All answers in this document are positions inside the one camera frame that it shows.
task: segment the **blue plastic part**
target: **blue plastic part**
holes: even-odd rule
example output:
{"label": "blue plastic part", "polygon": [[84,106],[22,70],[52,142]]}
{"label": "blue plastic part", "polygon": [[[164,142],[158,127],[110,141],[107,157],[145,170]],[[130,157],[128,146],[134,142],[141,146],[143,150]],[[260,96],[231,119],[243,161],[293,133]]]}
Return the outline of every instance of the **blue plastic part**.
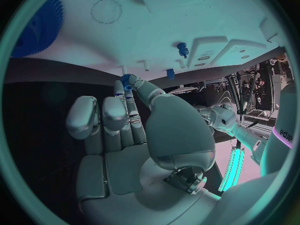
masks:
{"label": "blue plastic part", "polygon": [[61,0],[46,1],[23,30],[11,56],[22,58],[48,48],[59,34],[63,16]]}
{"label": "blue plastic part", "polygon": [[129,85],[129,77],[131,76],[131,74],[124,74],[121,77],[121,82],[123,84],[124,90],[125,91],[131,91],[133,88]]}
{"label": "blue plastic part", "polygon": [[175,77],[174,69],[173,69],[173,68],[172,68],[172,69],[168,69],[168,70],[166,71],[166,75],[167,75],[167,77],[168,77],[169,79],[174,79],[174,77]]}
{"label": "blue plastic part", "polygon": [[179,55],[183,56],[185,59],[188,58],[187,55],[189,54],[189,50],[187,48],[187,44],[185,42],[181,42],[177,45],[179,49]]}

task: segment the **blue gear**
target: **blue gear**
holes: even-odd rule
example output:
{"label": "blue gear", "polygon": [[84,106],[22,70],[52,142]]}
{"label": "blue gear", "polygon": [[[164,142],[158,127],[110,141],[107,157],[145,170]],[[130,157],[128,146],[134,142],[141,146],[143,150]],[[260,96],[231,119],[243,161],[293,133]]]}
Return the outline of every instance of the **blue gear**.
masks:
{"label": "blue gear", "polygon": [[124,74],[121,77],[121,82],[123,84],[124,90],[125,91],[131,91],[133,88],[129,85],[129,77],[131,76],[131,74]]}
{"label": "blue gear", "polygon": [[11,56],[22,58],[47,49],[59,34],[63,16],[61,0],[46,1],[24,28]]}

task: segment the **green light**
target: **green light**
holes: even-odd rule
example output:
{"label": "green light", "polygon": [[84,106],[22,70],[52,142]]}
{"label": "green light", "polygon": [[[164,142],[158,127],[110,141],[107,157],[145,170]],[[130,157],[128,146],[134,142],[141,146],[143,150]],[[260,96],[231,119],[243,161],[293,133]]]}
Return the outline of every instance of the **green light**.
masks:
{"label": "green light", "polygon": [[241,150],[236,149],[235,154],[234,154],[234,158],[233,158],[232,169],[230,171],[229,178],[228,178],[228,180],[226,182],[226,185],[224,187],[224,191],[226,191],[227,189],[229,189],[233,185],[233,182],[234,182],[234,179],[235,179],[235,176],[236,176],[236,173],[237,173],[238,165],[239,165],[240,154],[241,154]]}
{"label": "green light", "polygon": [[242,167],[243,167],[244,156],[245,156],[245,148],[243,148],[240,151],[237,171],[236,171],[236,175],[235,175],[234,182],[233,182],[232,186],[235,186],[235,185],[238,184],[238,181],[239,181],[240,175],[241,175],[241,171],[242,171]]}
{"label": "green light", "polygon": [[221,182],[220,187],[218,188],[218,190],[219,190],[220,192],[223,191],[223,189],[224,189],[224,187],[225,187],[225,185],[226,185],[226,183],[227,183],[227,180],[228,180],[228,178],[229,178],[229,175],[230,175],[230,173],[231,173],[231,170],[232,170],[232,167],[233,167],[233,163],[234,163],[234,157],[235,157],[235,154],[236,154],[236,148],[233,147],[233,148],[231,149],[231,154],[230,154],[230,158],[229,158],[229,161],[228,161],[228,166],[227,166],[227,169],[226,169],[224,178],[223,178],[223,180],[222,180],[222,182]]}

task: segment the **purple light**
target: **purple light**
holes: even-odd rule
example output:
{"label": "purple light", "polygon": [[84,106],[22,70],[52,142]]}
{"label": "purple light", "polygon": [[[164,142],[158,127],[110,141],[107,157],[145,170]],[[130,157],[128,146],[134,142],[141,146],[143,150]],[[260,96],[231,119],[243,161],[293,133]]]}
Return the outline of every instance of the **purple light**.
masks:
{"label": "purple light", "polygon": [[272,132],[281,142],[283,142],[285,145],[287,145],[290,149],[292,148],[292,144],[290,142],[288,142],[286,139],[284,139],[282,136],[280,136],[278,134],[278,132],[276,131],[275,127],[273,127]]}

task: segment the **white surface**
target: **white surface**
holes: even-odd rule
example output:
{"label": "white surface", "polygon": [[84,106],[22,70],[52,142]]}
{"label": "white surface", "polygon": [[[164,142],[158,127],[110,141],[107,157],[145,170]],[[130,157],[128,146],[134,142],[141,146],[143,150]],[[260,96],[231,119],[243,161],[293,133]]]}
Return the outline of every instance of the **white surface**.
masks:
{"label": "white surface", "polygon": [[[62,0],[62,4],[64,22],[56,41],[31,58],[119,76],[121,66],[126,66],[129,73],[151,80],[165,77],[167,69],[182,73],[243,64],[278,46],[266,41],[260,29],[266,16],[251,0]],[[179,42],[190,51],[181,66]],[[198,61],[203,55],[210,59]]]}
{"label": "white surface", "polygon": [[[232,140],[232,145],[235,146],[237,144],[237,140]],[[225,141],[220,142],[215,145],[216,149],[216,163],[220,169],[222,176],[224,177],[226,168],[228,165],[228,161],[231,154],[231,142]],[[239,181],[237,184],[245,183],[251,181],[253,179],[257,179],[261,177],[260,167],[250,158],[252,152],[245,147],[245,156],[244,161],[239,177]]]}

